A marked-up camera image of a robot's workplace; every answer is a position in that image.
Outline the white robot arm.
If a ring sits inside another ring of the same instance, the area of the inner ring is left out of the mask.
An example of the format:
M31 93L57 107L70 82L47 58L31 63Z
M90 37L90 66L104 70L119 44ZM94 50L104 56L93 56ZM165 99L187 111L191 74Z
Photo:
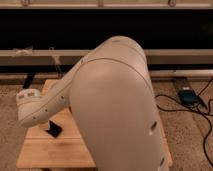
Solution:
M69 107L98 171L169 171L146 55L113 36L78 61L45 95L16 95L19 123L32 127Z

